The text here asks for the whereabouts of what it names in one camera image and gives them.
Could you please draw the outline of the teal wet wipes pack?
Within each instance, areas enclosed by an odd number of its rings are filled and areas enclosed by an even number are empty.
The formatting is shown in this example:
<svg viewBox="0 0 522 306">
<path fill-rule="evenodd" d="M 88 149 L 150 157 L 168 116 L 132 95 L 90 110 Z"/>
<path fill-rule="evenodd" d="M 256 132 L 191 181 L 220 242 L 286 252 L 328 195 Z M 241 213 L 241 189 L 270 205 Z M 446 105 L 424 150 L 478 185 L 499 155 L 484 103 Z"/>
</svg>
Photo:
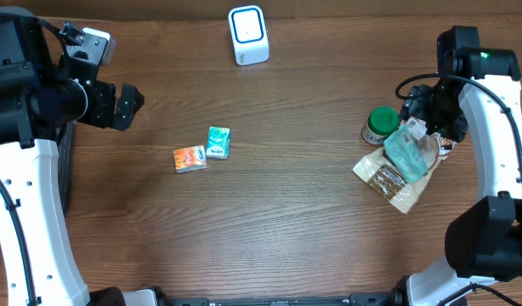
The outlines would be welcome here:
<svg viewBox="0 0 522 306">
<path fill-rule="evenodd" d="M 417 182 L 428 171 L 427 164 L 414 138 L 400 126 L 383 142 L 385 153 L 409 184 Z"/>
</svg>

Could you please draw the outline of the round can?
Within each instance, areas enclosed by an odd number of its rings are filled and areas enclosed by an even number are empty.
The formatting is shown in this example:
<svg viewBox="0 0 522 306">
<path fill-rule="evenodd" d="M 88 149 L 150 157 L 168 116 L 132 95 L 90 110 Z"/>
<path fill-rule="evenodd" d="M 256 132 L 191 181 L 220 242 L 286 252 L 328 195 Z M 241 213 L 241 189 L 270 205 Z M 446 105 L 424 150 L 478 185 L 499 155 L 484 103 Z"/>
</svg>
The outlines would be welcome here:
<svg viewBox="0 0 522 306">
<path fill-rule="evenodd" d="M 361 129 L 363 139 L 371 145 L 381 145 L 383 141 L 398 129 L 400 118 L 397 112 L 388 106 L 374 109 Z"/>
</svg>

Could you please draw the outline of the orange packet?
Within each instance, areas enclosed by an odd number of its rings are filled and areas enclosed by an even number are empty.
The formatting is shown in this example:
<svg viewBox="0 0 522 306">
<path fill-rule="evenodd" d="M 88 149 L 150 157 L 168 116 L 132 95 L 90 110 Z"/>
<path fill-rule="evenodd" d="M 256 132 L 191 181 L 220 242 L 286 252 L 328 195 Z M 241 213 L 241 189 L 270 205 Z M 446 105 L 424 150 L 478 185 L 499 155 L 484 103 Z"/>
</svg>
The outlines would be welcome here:
<svg viewBox="0 0 522 306">
<path fill-rule="evenodd" d="M 205 147 L 196 145 L 173 151 L 175 170 L 177 173 L 186 173 L 207 168 Z"/>
</svg>

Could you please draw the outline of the brown white snack bag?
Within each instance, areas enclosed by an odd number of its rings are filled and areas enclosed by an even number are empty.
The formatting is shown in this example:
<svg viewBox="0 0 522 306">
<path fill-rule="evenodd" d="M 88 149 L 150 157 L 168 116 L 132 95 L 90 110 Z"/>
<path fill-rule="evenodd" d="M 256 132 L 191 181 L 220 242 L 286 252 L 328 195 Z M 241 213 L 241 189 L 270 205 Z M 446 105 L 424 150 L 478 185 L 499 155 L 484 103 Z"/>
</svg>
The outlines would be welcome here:
<svg viewBox="0 0 522 306">
<path fill-rule="evenodd" d="M 414 117 L 400 126 L 405 126 L 412 135 L 427 164 L 428 171 L 422 178 L 413 184 L 407 183 L 387 157 L 383 146 L 363 156 L 354 165 L 353 171 L 401 213 L 408 213 L 428 185 L 434 170 L 450 155 L 457 143 L 439 133 L 428 135 L 424 122 Z"/>
</svg>

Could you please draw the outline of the small green white packet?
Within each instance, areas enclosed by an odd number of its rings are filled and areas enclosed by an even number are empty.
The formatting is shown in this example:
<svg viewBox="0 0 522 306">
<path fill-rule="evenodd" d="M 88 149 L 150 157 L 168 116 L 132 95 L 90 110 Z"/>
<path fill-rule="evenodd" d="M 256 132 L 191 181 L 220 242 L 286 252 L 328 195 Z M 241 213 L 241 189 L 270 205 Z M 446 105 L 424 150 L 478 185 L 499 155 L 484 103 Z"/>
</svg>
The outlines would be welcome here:
<svg viewBox="0 0 522 306">
<path fill-rule="evenodd" d="M 227 159 L 230 154 L 231 131 L 228 127 L 210 127 L 207 138 L 207 157 Z"/>
</svg>

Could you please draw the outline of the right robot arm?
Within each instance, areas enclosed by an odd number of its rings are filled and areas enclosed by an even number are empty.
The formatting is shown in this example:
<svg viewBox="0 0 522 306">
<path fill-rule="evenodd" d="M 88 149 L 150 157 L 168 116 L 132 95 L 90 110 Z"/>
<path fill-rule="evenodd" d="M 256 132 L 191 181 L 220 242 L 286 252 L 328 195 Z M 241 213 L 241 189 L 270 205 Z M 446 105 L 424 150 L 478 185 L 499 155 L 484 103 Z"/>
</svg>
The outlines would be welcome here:
<svg viewBox="0 0 522 306">
<path fill-rule="evenodd" d="M 392 305 L 464 305 L 470 292 L 522 277 L 522 113 L 519 62 L 508 49 L 483 48 L 472 26 L 437 39 L 435 85 L 406 80 L 400 115 L 456 142 L 470 137 L 479 199 L 448 226 L 444 255 L 401 279 Z"/>
</svg>

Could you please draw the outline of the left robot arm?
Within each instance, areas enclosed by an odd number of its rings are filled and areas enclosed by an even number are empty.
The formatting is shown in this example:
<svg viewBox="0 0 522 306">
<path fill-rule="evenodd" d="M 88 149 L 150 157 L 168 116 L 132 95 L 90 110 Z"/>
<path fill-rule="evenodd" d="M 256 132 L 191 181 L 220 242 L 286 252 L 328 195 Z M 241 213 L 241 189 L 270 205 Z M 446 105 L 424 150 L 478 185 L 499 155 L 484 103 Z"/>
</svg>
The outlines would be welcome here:
<svg viewBox="0 0 522 306">
<path fill-rule="evenodd" d="M 150 289 L 90 291 L 71 251 L 59 190 L 59 142 L 76 122 L 126 130 L 145 99 L 98 80 L 110 34 L 57 28 L 0 8 L 0 247 L 11 305 L 153 305 Z"/>
</svg>

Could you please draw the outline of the white barcode scanner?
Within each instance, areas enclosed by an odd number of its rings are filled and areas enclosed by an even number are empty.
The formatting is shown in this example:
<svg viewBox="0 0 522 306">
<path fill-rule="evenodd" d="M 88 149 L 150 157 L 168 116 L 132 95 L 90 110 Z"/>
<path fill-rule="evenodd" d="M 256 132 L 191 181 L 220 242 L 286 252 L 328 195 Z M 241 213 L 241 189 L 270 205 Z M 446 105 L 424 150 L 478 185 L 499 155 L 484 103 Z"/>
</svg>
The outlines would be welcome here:
<svg viewBox="0 0 522 306">
<path fill-rule="evenodd" d="M 269 59 L 269 38 L 264 12 L 259 6 L 233 8 L 228 13 L 228 22 L 235 62 L 238 65 L 254 65 Z"/>
</svg>

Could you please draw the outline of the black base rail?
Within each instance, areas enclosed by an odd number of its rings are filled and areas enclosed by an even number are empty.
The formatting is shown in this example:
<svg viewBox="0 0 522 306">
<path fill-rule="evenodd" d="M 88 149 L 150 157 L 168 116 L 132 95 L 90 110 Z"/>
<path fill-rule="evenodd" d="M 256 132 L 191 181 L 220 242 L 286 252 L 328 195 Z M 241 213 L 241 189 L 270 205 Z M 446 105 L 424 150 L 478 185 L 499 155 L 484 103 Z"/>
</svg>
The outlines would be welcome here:
<svg viewBox="0 0 522 306">
<path fill-rule="evenodd" d="M 210 300 L 205 297 L 170 298 L 160 287 L 151 287 L 136 292 L 122 292 L 118 287 L 107 287 L 89 293 L 88 305 L 171 305 L 171 306 L 358 306 L 358 305 L 405 305 L 389 292 L 353 293 L 349 297 L 296 297 L 296 298 L 252 298 Z"/>
</svg>

